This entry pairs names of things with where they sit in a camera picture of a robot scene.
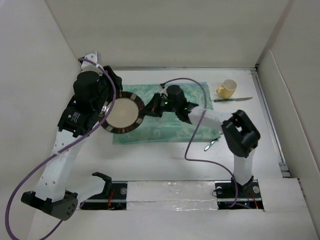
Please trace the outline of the green patterned cloth placemat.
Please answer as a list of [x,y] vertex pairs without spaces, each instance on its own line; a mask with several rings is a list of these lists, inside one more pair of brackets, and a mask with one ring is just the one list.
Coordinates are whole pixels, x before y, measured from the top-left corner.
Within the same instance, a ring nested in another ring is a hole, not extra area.
[[[194,82],[177,82],[181,87],[187,101],[213,109],[210,89],[206,82],[201,82],[201,89]],[[124,85],[123,90],[131,92],[140,97],[143,102],[148,103],[155,93],[161,91],[158,84],[135,84]],[[112,143],[114,145],[130,145],[156,142],[187,143],[194,133],[196,125],[191,125],[180,121],[173,112],[164,112],[162,117],[144,117],[141,125],[135,130],[124,133],[114,134]]]

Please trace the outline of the dark rimmed dinner plate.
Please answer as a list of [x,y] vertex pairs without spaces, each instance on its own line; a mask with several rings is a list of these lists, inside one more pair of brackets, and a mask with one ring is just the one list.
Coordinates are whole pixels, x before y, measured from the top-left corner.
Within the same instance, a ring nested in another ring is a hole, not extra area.
[[142,99],[132,92],[120,92],[110,114],[101,126],[113,134],[125,134],[137,129],[143,122],[141,110],[145,107]]

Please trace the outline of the knife with green handle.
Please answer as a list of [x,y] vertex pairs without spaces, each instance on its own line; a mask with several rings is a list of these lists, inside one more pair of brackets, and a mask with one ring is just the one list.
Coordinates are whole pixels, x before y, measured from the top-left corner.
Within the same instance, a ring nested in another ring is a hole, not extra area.
[[241,97],[241,98],[227,98],[227,99],[215,99],[214,103],[223,103],[223,102],[242,102],[251,100],[253,97]]

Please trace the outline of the yellow mug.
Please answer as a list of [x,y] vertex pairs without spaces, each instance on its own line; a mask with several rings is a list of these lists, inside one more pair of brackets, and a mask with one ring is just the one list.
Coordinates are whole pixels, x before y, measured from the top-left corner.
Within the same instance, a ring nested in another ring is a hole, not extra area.
[[230,99],[236,91],[238,84],[233,79],[223,81],[221,87],[216,90],[217,95],[222,99]]

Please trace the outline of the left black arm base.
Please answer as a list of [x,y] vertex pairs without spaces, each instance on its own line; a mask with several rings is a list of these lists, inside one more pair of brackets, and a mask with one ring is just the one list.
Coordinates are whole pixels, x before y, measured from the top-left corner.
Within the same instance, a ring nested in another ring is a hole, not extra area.
[[112,182],[108,195],[97,194],[79,205],[81,210],[122,211],[127,209],[128,182]]

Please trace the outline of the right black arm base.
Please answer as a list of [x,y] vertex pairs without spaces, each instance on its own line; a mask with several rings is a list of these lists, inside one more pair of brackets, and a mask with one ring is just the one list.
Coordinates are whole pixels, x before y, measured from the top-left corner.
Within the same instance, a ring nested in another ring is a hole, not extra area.
[[237,192],[233,179],[215,181],[214,187],[211,195],[217,200],[218,210],[264,209],[258,180],[253,177],[245,185],[237,183]]

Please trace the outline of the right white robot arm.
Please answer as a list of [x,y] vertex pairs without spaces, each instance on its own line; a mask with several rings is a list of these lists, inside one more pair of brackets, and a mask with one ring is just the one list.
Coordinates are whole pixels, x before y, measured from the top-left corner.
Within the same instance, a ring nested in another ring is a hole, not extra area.
[[164,112],[173,112],[177,118],[191,125],[201,125],[220,131],[229,150],[234,155],[231,191],[237,197],[249,192],[253,181],[253,155],[261,135],[243,110],[234,113],[206,109],[197,103],[187,101],[178,85],[164,87],[155,93],[150,102],[140,111],[142,115],[161,118]]

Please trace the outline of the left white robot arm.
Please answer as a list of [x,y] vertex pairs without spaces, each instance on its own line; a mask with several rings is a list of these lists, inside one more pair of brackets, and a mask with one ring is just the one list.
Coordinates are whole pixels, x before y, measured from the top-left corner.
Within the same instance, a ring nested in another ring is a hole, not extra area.
[[100,113],[107,99],[122,91],[122,78],[109,66],[83,70],[73,83],[71,97],[58,122],[52,158],[32,191],[22,194],[21,202],[61,221],[68,220],[77,206],[98,195],[111,194],[112,179],[94,172],[81,186],[67,187],[75,160],[86,138],[100,125]]

